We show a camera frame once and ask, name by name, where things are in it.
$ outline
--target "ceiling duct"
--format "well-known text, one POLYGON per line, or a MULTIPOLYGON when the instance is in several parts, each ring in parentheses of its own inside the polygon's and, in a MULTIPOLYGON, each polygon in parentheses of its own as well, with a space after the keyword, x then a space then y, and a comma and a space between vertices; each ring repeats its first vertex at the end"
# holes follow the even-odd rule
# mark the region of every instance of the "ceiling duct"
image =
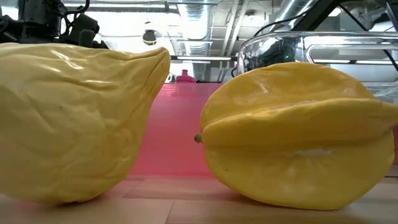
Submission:
MULTIPOLYGON (((313 6, 316 1, 317 0, 283 0, 277 16, 271 22, 282 21, 298 16, 301 13, 305 12, 309 7, 313 6)), ((270 31, 281 28, 283 25, 286 26, 288 24, 290 24, 290 22, 286 22, 285 24, 281 25, 270 26, 270 28, 264 29, 264 31, 262 31, 261 33, 266 34, 270 31)))
MULTIPOLYGON (((70 7, 69 4, 66 4, 68 9, 75 9, 77 6, 70 7)), ((146 13, 172 13, 178 14, 177 8, 169 8, 166 9, 164 5, 155 5, 155 6, 128 6, 128 7, 119 7, 119 6, 112 6, 112 4, 103 4, 99 5, 92 5, 87 9, 88 12, 146 12, 146 13)))
MULTIPOLYGON (((207 40, 210 26, 210 8, 202 4, 178 5, 180 15, 184 21, 184 38, 188 40, 207 40)), ((185 42, 187 55, 207 56, 210 45, 208 42, 185 42)), ((194 63, 193 77, 196 80, 210 81, 210 67, 208 64, 194 63)))

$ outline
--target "metal frame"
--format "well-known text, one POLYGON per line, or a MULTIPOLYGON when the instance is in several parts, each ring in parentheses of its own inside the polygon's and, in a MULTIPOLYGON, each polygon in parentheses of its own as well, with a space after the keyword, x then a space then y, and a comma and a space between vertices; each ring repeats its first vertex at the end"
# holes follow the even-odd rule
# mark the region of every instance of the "metal frame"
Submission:
POLYGON ((386 13, 394 28, 398 30, 398 0, 386 0, 386 13))
POLYGON ((314 31, 328 16, 346 1, 359 0, 319 0, 312 8, 299 20, 291 31, 314 31))
POLYGON ((238 57, 234 56, 192 56, 192 55, 171 55, 173 61, 192 61, 192 62, 237 62, 238 57))
MULTIPOLYGON (((291 31, 314 31, 341 3, 360 0, 319 0, 291 31)), ((395 29, 398 30, 398 0, 378 0, 385 7, 395 29)))

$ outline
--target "ceiling light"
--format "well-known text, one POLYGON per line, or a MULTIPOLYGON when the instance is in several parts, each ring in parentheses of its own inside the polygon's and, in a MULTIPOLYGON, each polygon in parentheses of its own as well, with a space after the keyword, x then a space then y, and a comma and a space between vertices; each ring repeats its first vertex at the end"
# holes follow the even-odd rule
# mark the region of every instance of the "ceiling light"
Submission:
POLYGON ((315 63, 349 63, 349 60, 314 59, 315 63))
POLYGON ((203 60, 203 61, 230 61, 231 57, 207 57, 207 56, 177 56, 177 60, 203 60))
POLYGON ((183 40, 183 39, 177 39, 177 42, 192 43, 192 44, 212 44, 213 43, 213 41, 207 41, 207 40, 183 40))
POLYGON ((358 64, 371 64, 371 65, 392 65, 391 61, 377 61, 377 60, 358 60, 356 61, 358 64))
POLYGON ((205 63, 205 64, 209 64, 210 62, 209 61, 195 61, 195 60, 188 61, 188 60, 184 60, 182 63, 205 63))
MULTIPOLYGON (((81 4, 78 3, 66 3, 64 4, 65 7, 79 7, 81 6, 81 4)), ((141 8, 163 8, 164 5, 163 4, 137 4, 134 2, 131 2, 130 4, 117 4, 117 3, 112 3, 112 1, 110 1, 110 3, 95 3, 95 4, 90 4, 91 7, 103 7, 103 8, 107 8, 107 7, 120 7, 120 8, 129 8, 129 7, 141 7, 141 8)), ((177 9, 177 5, 169 5, 169 9, 177 9)))

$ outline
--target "metal pipe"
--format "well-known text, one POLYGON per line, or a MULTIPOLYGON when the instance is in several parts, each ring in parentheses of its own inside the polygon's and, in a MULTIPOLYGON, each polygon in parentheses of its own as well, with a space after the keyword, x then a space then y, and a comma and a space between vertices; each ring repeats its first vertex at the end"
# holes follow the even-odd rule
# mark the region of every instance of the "metal pipe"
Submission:
MULTIPOLYGON (((210 26, 210 8, 206 5, 185 4, 178 5, 180 15, 185 21, 184 38, 188 40, 208 40, 210 26)), ((206 42, 185 42, 187 55, 203 56, 209 54, 210 44, 206 42)), ((193 64, 193 76, 197 80, 210 79, 209 66, 193 64)))
MULTIPOLYGON (((135 38, 135 37, 141 37, 141 35, 102 35, 100 34, 102 38, 135 38)), ((170 37, 170 40, 176 40, 177 42, 193 42, 193 43, 207 43, 207 44, 212 44, 212 40, 215 41, 222 41, 224 38, 212 38, 212 39, 207 39, 207 40, 186 40, 186 39, 181 39, 177 36, 175 37, 170 37)))
MULTIPOLYGON (((211 30, 210 30, 210 40, 211 40, 211 38, 213 37, 213 24, 214 24, 214 15, 213 15, 213 13, 211 13, 211 30)), ((212 41, 210 42, 210 46, 209 46, 209 55, 211 54, 211 45, 212 45, 212 41)))
MULTIPOLYGON (((278 15, 273 22, 295 17, 307 10, 315 1, 317 0, 283 0, 278 15)), ((264 29, 261 34, 266 34, 275 28, 277 28, 276 25, 270 26, 268 29, 264 29)))
POLYGON ((87 9, 88 12, 157 12, 157 13, 172 13, 172 14, 180 14, 178 9, 169 9, 166 11, 164 6, 161 7, 114 7, 112 5, 109 6, 91 6, 87 9))
POLYGON ((238 10, 238 4, 239 4, 239 0, 233 0, 231 17, 229 19, 228 26, 227 26, 227 29, 225 32, 225 38, 224 38, 223 47, 221 49, 220 56, 224 56, 224 54, 225 54, 226 45, 228 43, 229 35, 231 35, 232 26, 234 25, 236 11, 238 10))
POLYGON ((223 75, 221 76, 221 79, 219 80, 220 83, 224 82, 225 74, 228 71, 228 69, 229 69, 229 62, 226 63, 226 68, 224 69, 223 75))
POLYGON ((221 68, 220 72, 218 72, 218 77, 217 77, 217 82, 218 83, 221 83, 221 77, 224 74, 224 70, 225 70, 225 68, 221 68))
POLYGON ((234 48, 235 40, 238 37, 239 30, 240 30, 240 28, 242 26, 243 18, 244 18, 244 15, 246 14, 246 9, 248 8, 249 3, 250 3, 250 0, 244 0, 243 1, 243 5, 242 5, 242 8, 241 8, 241 14, 239 15, 239 19, 236 22, 236 26, 235 26, 234 32, 232 34, 232 40, 231 40, 231 43, 229 44, 229 48, 228 48, 228 51, 226 53, 227 56, 231 55, 231 52, 232 52, 232 50, 234 48))
MULTIPOLYGON (((83 4, 85 0, 64 0, 63 3, 75 3, 83 4)), ((143 1, 126 1, 126 0, 109 0, 103 1, 105 4, 159 4, 163 2, 168 2, 169 4, 201 4, 201 5, 217 5, 220 0, 143 0, 143 1)))
POLYGON ((220 61, 219 62, 219 70, 220 70, 220 72, 219 72, 219 74, 218 74, 218 79, 217 79, 217 81, 219 82, 220 81, 220 78, 221 78, 221 72, 223 72, 223 64, 224 64, 224 62, 222 62, 222 61, 220 61))
MULTIPOLYGON (((169 25, 169 27, 180 27, 178 25, 169 25)), ((252 27, 247 27, 247 26, 241 26, 241 29, 257 29, 261 28, 262 26, 252 26, 252 27)), ((209 28, 214 28, 214 29, 227 29, 225 26, 209 26, 209 28)))

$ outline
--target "cable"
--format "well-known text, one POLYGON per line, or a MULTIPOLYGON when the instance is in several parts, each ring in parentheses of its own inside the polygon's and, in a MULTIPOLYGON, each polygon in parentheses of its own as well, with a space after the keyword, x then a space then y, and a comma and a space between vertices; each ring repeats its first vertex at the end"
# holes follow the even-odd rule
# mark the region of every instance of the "cable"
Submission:
MULTIPOLYGON (((355 23, 357 23, 357 25, 359 25, 363 31, 368 31, 368 29, 362 25, 361 22, 359 22, 354 15, 352 15, 352 13, 349 12, 349 10, 347 8, 345 8, 343 5, 339 4, 338 7, 340 7, 340 9, 342 9, 352 20, 354 20, 355 23)), ((383 50, 383 52, 387 55, 387 57, 390 59, 392 65, 394 66, 395 70, 398 72, 398 65, 395 61, 395 59, 391 56, 390 52, 388 52, 388 50, 383 50)))
POLYGON ((234 76, 234 71, 236 70, 236 67, 234 67, 232 70, 231 70, 231 76, 232 76, 232 78, 235 78, 235 76, 234 76))
POLYGON ((307 9, 306 11, 304 11, 303 13, 301 13, 301 14, 295 16, 295 17, 291 17, 291 18, 289 18, 289 19, 284 19, 284 20, 277 21, 277 22, 271 22, 270 24, 267 24, 267 25, 261 27, 261 28, 256 32, 256 34, 254 34, 253 37, 259 35, 259 33, 260 33, 261 31, 263 31, 264 29, 266 29, 266 28, 268 28, 268 27, 270 27, 270 26, 277 25, 277 24, 281 24, 281 23, 284 23, 284 22, 289 22, 289 21, 292 21, 292 20, 294 20, 294 19, 298 19, 298 18, 304 16, 310 9, 307 9))
POLYGON ((69 14, 79 14, 79 13, 84 13, 85 11, 87 11, 87 9, 90 6, 90 0, 86 0, 86 4, 84 7, 79 7, 77 10, 71 10, 71 11, 67 11, 66 13, 64 13, 63 15, 66 17, 69 14))
POLYGON ((391 30, 392 28, 394 28, 394 26, 392 26, 392 27, 390 27, 390 28, 386 29, 386 30, 385 30, 385 31, 383 31, 383 32, 387 32, 387 31, 391 30))

